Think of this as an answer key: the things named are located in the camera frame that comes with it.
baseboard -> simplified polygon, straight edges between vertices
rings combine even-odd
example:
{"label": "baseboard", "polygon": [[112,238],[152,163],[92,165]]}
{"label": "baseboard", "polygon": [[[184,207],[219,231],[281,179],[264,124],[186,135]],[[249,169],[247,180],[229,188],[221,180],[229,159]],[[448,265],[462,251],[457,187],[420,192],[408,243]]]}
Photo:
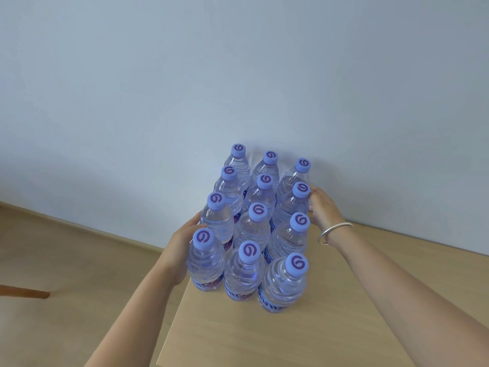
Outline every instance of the baseboard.
{"label": "baseboard", "polygon": [[104,232],[102,230],[98,230],[98,229],[95,229],[95,228],[86,227],[86,226],[83,226],[81,224],[77,224],[75,222],[69,222],[68,220],[55,218],[53,216],[49,216],[49,215],[46,215],[46,214],[41,214],[40,212],[32,211],[32,210],[29,210],[27,208],[15,206],[13,204],[9,204],[9,203],[6,203],[6,202],[1,202],[0,201],[0,206],[4,206],[4,207],[7,207],[7,208],[11,208],[13,210],[21,211],[21,212],[24,212],[26,214],[37,216],[37,217],[40,217],[40,218],[43,218],[43,219],[47,219],[47,220],[50,220],[50,221],[53,221],[53,222],[57,222],[59,224],[63,224],[63,225],[69,226],[69,227],[73,227],[73,228],[78,228],[78,229],[81,229],[81,230],[85,230],[85,231],[88,231],[90,233],[97,234],[99,236],[103,236],[103,237],[110,238],[110,239],[113,239],[113,240],[116,240],[116,241],[127,243],[129,245],[138,246],[138,247],[141,247],[141,248],[146,248],[147,250],[156,251],[158,253],[163,252],[163,248],[158,247],[158,246],[153,246],[153,245],[150,245],[148,243],[136,241],[136,240],[133,240],[133,239],[130,239],[130,238],[126,238],[126,237],[121,237],[121,236],[118,236],[117,234],[107,233],[107,232]]}

wooden chair leg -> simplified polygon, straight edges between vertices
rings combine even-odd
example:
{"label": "wooden chair leg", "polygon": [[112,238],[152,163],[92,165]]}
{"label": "wooden chair leg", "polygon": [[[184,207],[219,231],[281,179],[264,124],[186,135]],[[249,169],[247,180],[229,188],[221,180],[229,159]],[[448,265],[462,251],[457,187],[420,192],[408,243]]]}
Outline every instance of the wooden chair leg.
{"label": "wooden chair leg", "polygon": [[49,297],[49,292],[30,290],[28,288],[0,285],[0,296],[33,297],[45,299]]}

silver bangle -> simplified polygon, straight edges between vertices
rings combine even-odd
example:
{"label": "silver bangle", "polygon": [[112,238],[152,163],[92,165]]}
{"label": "silver bangle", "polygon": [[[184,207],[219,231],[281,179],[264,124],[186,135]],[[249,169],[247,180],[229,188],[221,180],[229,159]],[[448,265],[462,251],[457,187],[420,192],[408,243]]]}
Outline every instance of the silver bangle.
{"label": "silver bangle", "polygon": [[348,226],[351,226],[353,227],[353,224],[351,222],[341,222],[339,224],[336,224],[336,225],[333,225],[332,227],[329,227],[328,229],[326,229],[324,232],[321,233],[321,235],[317,238],[317,241],[318,243],[321,243],[321,245],[329,245],[329,243],[327,242],[321,242],[321,238],[328,234],[329,232],[331,232],[332,230],[336,229],[336,228],[339,228],[339,227],[343,227],[345,225],[348,225]]}

person's left arm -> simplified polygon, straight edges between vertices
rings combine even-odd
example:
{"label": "person's left arm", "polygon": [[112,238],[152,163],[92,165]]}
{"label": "person's left arm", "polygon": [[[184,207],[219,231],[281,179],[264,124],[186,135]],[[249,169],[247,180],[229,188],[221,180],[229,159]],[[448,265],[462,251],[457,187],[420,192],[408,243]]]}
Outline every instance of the person's left arm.
{"label": "person's left arm", "polygon": [[187,273],[189,244],[200,212],[177,230],[156,265],[138,286],[126,307],[94,351],[85,367],[149,366],[166,303],[174,286]]}

white wall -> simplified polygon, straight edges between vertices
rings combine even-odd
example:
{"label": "white wall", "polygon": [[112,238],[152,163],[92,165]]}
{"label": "white wall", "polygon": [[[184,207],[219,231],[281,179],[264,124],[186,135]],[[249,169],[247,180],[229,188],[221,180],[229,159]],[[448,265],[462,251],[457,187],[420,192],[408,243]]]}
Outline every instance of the white wall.
{"label": "white wall", "polygon": [[0,0],[0,200],[165,246],[234,142],[489,254],[487,0]]}

